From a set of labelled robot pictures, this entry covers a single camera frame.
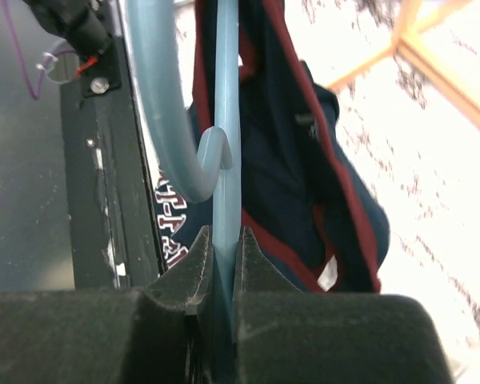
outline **black metal frame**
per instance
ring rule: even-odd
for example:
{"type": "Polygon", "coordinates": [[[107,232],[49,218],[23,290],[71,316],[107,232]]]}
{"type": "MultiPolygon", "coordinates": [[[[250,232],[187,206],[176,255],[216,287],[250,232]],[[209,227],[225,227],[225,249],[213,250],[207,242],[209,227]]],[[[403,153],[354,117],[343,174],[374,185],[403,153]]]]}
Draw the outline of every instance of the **black metal frame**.
{"type": "Polygon", "coordinates": [[[144,286],[166,270],[124,39],[114,47],[119,88],[91,98],[79,82],[61,88],[77,289],[144,286]]]}

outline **black plastic part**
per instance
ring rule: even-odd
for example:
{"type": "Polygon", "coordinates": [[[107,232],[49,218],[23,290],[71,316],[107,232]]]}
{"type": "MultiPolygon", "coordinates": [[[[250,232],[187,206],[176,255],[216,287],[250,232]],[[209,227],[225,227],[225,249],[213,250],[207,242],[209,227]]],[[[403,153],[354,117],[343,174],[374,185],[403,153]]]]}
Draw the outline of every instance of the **black plastic part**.
{"type": "MultiPolygon", "coordinates": [[[[112,35],[114,32],[114,18],[109,2],[101,2],[95,17],[99,18],[105,31],[112,35]]],[[[99,96],[91,90],[91,83],[95,78],[104,78],[108,83],[107,92],[119,88],[122,84],[121,71],[119,69],[119,55],[126,55],[126,52],[118,50],[116,44],[109,44],[108,47],[98,56],[98,62],[82,72],[80,76],[80,87],[84,98],[99,96]]]]}
{"type": "Polygon", "coordinates": [[[110,46],[111,35],[89,7],[89,0],[23,0],[49,34],[68,41],[78,56],[87,59],[110,46]]]}
{"type": "Polygon", "coordinates": [[[124,41],[114,46],[123,87],[88,99],[78,82],[61,87],[76,288],[145,286],[166,270],[124,41]]]}

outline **screw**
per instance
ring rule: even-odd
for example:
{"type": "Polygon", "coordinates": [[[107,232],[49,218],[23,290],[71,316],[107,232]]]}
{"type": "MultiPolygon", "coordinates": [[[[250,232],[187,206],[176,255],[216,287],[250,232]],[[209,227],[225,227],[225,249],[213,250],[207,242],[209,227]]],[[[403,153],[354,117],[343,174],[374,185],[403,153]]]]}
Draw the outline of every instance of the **screw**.
{"type": "Polygon", "coordinates": [[[90,90],[95,94],[104,94],[109,89],[109,81],[106,78],[95,78],[90,82],[90,90]]]}

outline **red trim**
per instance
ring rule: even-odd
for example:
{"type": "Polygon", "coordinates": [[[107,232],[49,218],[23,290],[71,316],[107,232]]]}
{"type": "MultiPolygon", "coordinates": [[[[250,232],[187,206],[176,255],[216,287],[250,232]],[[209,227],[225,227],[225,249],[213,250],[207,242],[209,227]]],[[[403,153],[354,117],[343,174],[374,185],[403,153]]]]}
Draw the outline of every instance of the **red trim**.
{"type": "Polygon", "coordinates": [[[268,233],[262,226],[257,224],[245,210],[242,210],[242,224],[253,230],[260,248],[269,254],[272,254],[281,262],[287,264],[308,290],[311,292],[324,293],[324,290],[318,284],[316,277],[301,262],[297,253],[289,248],[288,245],[280,242],[276,237],[268,233]]]}
{"type": "Polygon", "coordinates": [[[290,34],[286,28],[284,21],[284,14],[279,2],[274,0],[263,0],[268,18],[272,23],[279,41],[282,44],[286,59],[290,64],[290,68],[294,72],[298,85],[304,95],[304,98],[311,109],[311,113],[315,116],[318,123],[318,132],[322,138],[322,149],[330,161],[342,189],[346,196],[346,202],[354,219],[355,229],[358,235],[361,246],[362,255],[365,263],[368,266],[370,277],[373,283],[375,292],[380,292],[381,284],[377,278],[377,242],[375,240],[375,233],[370,224],[370,220],[364,211],[364,208],[359,201],[359,198],[354,190],[352,181],[350,180],[348,169],[336,158],[332,146],[330,136],[327,132],[327,121],[317,96],[313,90],[310,80],[304,71],[302,64],[298,60],[295,53],[290,34]]]}
{"type": "Polygon", "coordinates": [[[254,45],[250,42],[243,27],[239,27],[239,53],[242,58],[240,67],[240,82],[253,77],[258,72],[258,55],[254,45]]]}

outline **white tag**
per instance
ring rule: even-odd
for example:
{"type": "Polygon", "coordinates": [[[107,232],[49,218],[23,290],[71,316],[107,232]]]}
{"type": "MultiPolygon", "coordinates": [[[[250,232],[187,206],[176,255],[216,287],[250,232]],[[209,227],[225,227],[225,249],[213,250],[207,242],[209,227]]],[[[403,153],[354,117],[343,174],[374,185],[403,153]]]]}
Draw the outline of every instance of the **white tag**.
{"type": "Polygon", "coordinates": [[[338,261],[333,255],[332,258],[327,262],[326,267],[323,269],[322,274],[318,278],[318,284],[320,287],[327,292],[330,290],[336,281],[338,280],[338,261]]]}

